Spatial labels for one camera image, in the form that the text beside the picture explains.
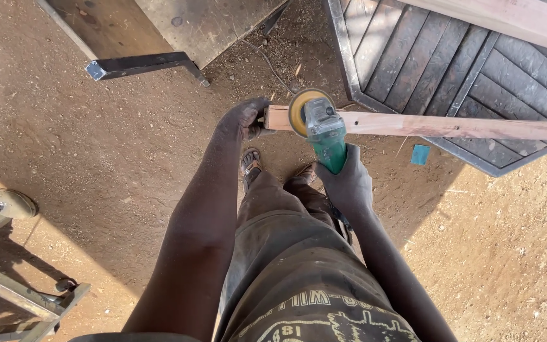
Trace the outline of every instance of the grinder disc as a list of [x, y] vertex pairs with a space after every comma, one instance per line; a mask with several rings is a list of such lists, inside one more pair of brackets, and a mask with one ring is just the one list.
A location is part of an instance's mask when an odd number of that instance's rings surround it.
[[330, 96], [320, 89], [303, 89], [298, 92], [291, 100], [288, 106], [288, 121], [291, 123], [292, 130], [299, 136], [308, 138], [307, 128], [305, 127], [305, 111], [303, 107], [308, 101], [319, 97], [326, 97], [334, 107]]

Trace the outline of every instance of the dirt ground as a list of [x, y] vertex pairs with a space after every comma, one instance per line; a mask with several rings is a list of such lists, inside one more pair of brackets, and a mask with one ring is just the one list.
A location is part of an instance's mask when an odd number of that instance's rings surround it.
[[[318, 1], [295, 1], [262, 50], [291, 87], [347, 102]], [[65, 275], [92, 284], [54, 341], [121, 329], [224, 111], [290, 101], [241, 43], [205, 68], [209, 88], [182, 69], [93, 82], [86, 62], [33, 1], [0, 1], [0, 186], [40, 210], [0, 229], [0, 271], [41, 291]], [[363, 149], [376, 213], [460, 341], [547, 341], [547, 156], [495, 179], [436, 148], [409, 164], [419, 138], [347, 140]], [[250, 146], [280, 180], [313, 159], [290, 132]], [[0, 324], [29, 319], [0, 301]]]

